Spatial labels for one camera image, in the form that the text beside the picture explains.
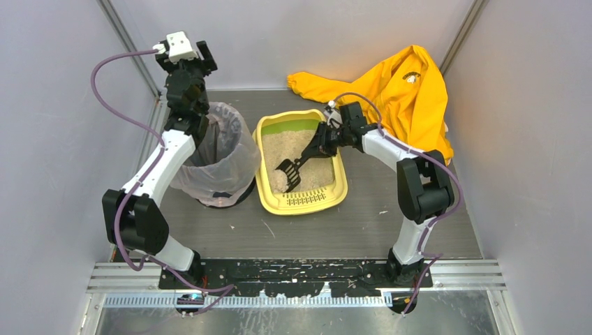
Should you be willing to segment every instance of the white connector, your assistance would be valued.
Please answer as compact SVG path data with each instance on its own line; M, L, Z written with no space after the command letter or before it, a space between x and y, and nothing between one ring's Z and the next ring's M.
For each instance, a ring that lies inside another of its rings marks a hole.
M198 53L193 49L193 45L185 31L178 31L177 33L170 33L167 35L168 42L168 58L172 63L177 63L181 59L198 58Z
M166 52L166 47L164 44L159 43L159 44L155 44L152 47L153 50L158 50L157 54L164 54Z

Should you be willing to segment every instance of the clear plastic bag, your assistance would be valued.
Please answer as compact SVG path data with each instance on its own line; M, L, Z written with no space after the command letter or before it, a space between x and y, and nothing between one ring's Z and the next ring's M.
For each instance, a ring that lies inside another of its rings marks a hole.
M210 103L207 118L209 125L202 143L170 186L207 206L233 206L251 191L261 153L243 117L232 106Z

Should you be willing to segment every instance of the litter box grate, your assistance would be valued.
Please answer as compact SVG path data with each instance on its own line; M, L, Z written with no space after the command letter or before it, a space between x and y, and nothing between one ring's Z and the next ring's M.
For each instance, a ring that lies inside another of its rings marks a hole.
M327 199L326 190L326 187L321 187L305 192L282 193L282 196L286 199L288 206L302 206Z

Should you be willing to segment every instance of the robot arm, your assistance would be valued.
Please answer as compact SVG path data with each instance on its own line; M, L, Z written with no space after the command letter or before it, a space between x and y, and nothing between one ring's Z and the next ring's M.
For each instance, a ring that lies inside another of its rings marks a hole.
M133 192L121 216L119 233L128 250L149 254L196 283L203 275L200 254L169 235L169 227L159 207L164 192L183 162L200 145L208 126L209 102L204 77L217 69L205 41L193 48L183 31L167 35L155 45L156 61L167 71L167 104L170 115L162 138L164 152L144 181ZM103 196L103 213L109 241L115 244L115 214L123 198L161 155L158 146L140 171L119 191Z
M397 173L397 195L404 219L387 264L389 275L394 280L415 275L421 270L423 255L420 250L431 229L427 230L422 240L424 231L430 222L454 203L449 177L432 162L402 149L407 144L388 133L381 134L377 124L368 124L359 103L343 105L339 112L334 105L327 106L327 110L331 113L329 123L319 123L312 142L302 152L304 161L334 156L338 147L348 146L378 158ZM401 147L393 145L385 137L400 143ZM424 154L444 163L439 151Z

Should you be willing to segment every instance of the yellow cloth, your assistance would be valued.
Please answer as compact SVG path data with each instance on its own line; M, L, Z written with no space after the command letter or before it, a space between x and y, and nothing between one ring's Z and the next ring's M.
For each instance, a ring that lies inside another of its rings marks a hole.
M376 104L384 128L393 136L425 151L437 149L447 162L454 155L445 137L444 79L423 47L411 45L351 83L298 72L288 76L288 87L302 98L321 103L344 92L362 94ZM339 102L354 101L360 102L370 122L378 121L372 107L356 96L344 96Z

